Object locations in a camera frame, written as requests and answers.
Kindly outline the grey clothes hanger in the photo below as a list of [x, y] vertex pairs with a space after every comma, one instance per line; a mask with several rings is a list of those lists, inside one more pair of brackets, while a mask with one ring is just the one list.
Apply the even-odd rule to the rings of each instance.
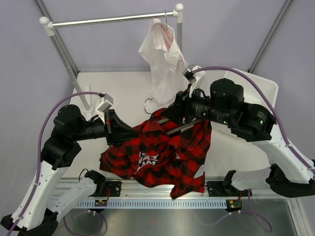
[[152, 112], [150, 118], [141, 124], [143, 125], [142, 131], [161, 131], [167, 133], [168, 135], [177, 135], [178, 133], [183, 133], [188, 129], [198, 130], [204, 124], [203, 121], [197, 119], [188, 124], [184, 124], [184, 118], [180, 119], [180, 124], [176, 124], [162, 114], [167, 109], [168, 107], [163, 107]]

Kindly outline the red black plaid shirt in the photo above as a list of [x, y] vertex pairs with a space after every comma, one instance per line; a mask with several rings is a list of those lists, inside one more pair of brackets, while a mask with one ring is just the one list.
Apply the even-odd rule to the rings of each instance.
[[206, 155], [211, 145], [211, 123], [188, 129], [177, 135], [161, 131], [143, 132], [143, 125], [133, 128], [139, 137], [110, 147], [100, 156], [99, 168], [123, 179], [135, 179], [152, 188], [171, 184], [172, 199], [189, 192], [204, 193]]

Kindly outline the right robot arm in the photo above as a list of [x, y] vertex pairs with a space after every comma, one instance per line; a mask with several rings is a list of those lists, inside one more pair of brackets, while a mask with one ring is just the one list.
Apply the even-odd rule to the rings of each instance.
[[254, 189], [270, 189], [287, 198], [314, 195], [314, 161], [296, 161], [298, 152], [281, 137], [280, 122], [264, 106], [245, 102], [243, 87], [232, 80], [212, 82], [210, 95], [199, 88], [180, 91], [162, 115], [180, 128], [202, 120], [225, 125], [232, 134], [257, 146], [271, 159], [267, 168], [231, 170], [224, 180], [208, 182], [210, 195], [239, 196]]

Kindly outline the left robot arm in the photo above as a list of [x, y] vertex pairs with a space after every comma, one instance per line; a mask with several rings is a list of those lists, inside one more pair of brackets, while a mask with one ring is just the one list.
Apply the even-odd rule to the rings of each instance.
[[117, 147], [138, 136], [113, 109], [105, 113], [105, 118], [87, 121], [78, 106], [63, 106], [54, 118], [50, 138], [39, 144], [39, 167], [32, 185], [17, 210], [4, 216], [0, 224], [20, 236], [52, 235], [62, 218], [80, 201], [105, 193], [105, 176], [90, 170], [74, 187], [51, 201], [57, 184], [81, 151], [78, 142], [105, 138], [109, 146]]

